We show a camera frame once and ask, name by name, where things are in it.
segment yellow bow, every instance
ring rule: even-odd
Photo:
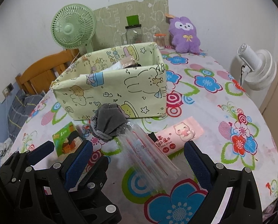
[[[193,38],[193,36],[192,35],[184,35],[183,36],[184,38],[187,38],[187,41],[190,41],[190,42],[192,42],[192,38]]]

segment floral tablecloth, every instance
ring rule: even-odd
[[[167,115],[131,121],[149,133],[193,116],[204,129],[204,134],[195,140],[202,152],[229,169],[242,170],[246,166],[253,170],[264,210],[278,197],[278,153],[257,107],[239,83],[204,52],[178,54],[167,47],[161,53],[167,73]],[[72,118],[49,91],[22,127],[11,153],[33,150],[47,140],[52,141],[52,135],[70,121]],[[102,191],[118,205],[121,223],[187,223],[207,194],[199,186],[183,150],[169,156],[182,170],[181,176],[167,183],[165,193],[152,196],[123,158],[117,138],[107,143],[92,135],[88,139],[93,143],[94,153],[83,175],[100,156],[107,156],[108,180]],[[49,168],[55,162],[56,151],[34,168]],[[230,192],[228,189],[213,223],[219,222]]]

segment power cord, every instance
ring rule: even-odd
[[[243,75],[243,68],[245,68],[245,66],[244,66],[244,65],[242,65],[242,67],[241,67],[241,83],[240,83],[240,86],[242,86],[242,75]]]

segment wooden chair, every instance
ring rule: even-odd
[[[21,76],[15,78],[17,84],[28,94],[38,94],[42,91],[47,93],[51,82],[56,80],[53,68],[60,75],[67,68],[66,63],[71,62],[78,52],[78,50],[63,50],[36,61]]]

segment green desk fan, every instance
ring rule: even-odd
[[[95,29],[93,11],[81,4],[70,4],[61,8],[51,25],[56,43],[65,49],[79,49],[81,55],[93,51],[91,39]]]

